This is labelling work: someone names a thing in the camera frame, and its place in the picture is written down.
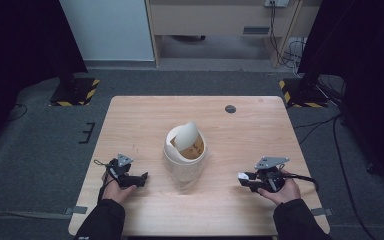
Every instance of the yellow and black striped tape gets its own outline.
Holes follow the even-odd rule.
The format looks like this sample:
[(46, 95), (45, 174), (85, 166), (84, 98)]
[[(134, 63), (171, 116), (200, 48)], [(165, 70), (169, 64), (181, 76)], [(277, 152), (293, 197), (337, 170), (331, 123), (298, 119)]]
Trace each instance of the yellow and black striped tape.
[(95, 79), (92, 83), (92, 85), (89, 88), (89, 91), (87, 93), (87, 96), (85, 99), (82, 99), (80, 101), (56, 101), (52, 102), (50, 106), (62, 106), (62, 107), (67, 107), (67, 106), (79, 106), (79, 105), (88, 105), (90, 100), (92, 100), (93, 95), (95, 94), (96, 88), (98, 87), (99, 80)]
[(280, 88), (282, 89), (283, 96), (285, 97), (286, 105), (288, 107), (327, 107), (325, 103), (315, 103), (315, 102), (305, 102), (305, 103), (295, 103), (291, 98), (285, 82), (282, 80), (279, 82)]

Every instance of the table top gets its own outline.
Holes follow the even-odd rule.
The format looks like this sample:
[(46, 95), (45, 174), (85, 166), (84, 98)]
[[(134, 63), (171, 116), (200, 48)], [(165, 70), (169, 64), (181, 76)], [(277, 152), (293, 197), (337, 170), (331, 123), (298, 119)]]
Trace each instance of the table top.
[[(235, 113), (225, 111), (226, 106)], [(168, 132), (194, 121), (208, 152), (198, 181), (179, 191), (164, 167), (163, 146)], [(126, 236), (256, 236), (277, 235), (276, 205), (242, 187), (238, 172), (254, 171), (262, 156), (289, 157), (285, 169), (310, 176), (284, 103), (261, 96), (118, 96), (108, 109), (69, 226), (74, 235), (96, 206), (104, 167), (123, 153), (134, 159), (130, 175), (149, 172), (145, 187), (124, 203)], [(321, 203), (310, 182), (296, 180), (309, 208)], [(326, 217), (316, 221), (325, 232)]]

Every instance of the hand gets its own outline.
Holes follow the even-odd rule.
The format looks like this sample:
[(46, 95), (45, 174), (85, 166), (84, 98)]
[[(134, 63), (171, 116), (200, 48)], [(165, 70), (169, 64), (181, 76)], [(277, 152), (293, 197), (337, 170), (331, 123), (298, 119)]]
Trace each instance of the hand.
[[(289, 174), (285, 170), (280, 170), (283, 174)], [(265, 189), (259, 188), (258, 192), (263, 197), (272, 200), (277, 206), (281, 203), (287, 203), (294, 199), (301, 198), (301, 192), (299, 190), (298, 184), (293, 179), (285, 179), (285, 185), (277, 193), (271, 193)]]
[[(102, 181), (105, 181), (105, 173), (102, 176)], [(104, 193), (102, 194), (102, 199), (112, 199), (118, 204), (122, 204), (130, 194), (136, 190), (136, 185), (130, 186), (127, 189), (121, 189), (117, 181), (111, 175), (107, 175), (108, 185), (105, 187)]]

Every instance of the black jacket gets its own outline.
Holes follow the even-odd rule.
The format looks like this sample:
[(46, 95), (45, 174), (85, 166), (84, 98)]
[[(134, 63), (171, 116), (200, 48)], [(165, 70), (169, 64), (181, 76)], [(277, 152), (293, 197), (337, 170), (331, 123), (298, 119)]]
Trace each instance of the black jacket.
[[(89, 214), (74, 239), (120, 239), (124, 217), (125, 212), (121, 205), (104, 199)], [(319, 227), (302, 199), (280, 204), (275, 209), (273, 218), (279, 240), (331, 240)]]

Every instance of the wall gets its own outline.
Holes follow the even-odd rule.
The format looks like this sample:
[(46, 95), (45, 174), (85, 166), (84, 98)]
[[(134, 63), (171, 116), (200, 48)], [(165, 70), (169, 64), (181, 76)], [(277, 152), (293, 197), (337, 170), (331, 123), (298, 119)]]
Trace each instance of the wall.
[(144, 0), (60, 0), (85, 61), (154, 61)]

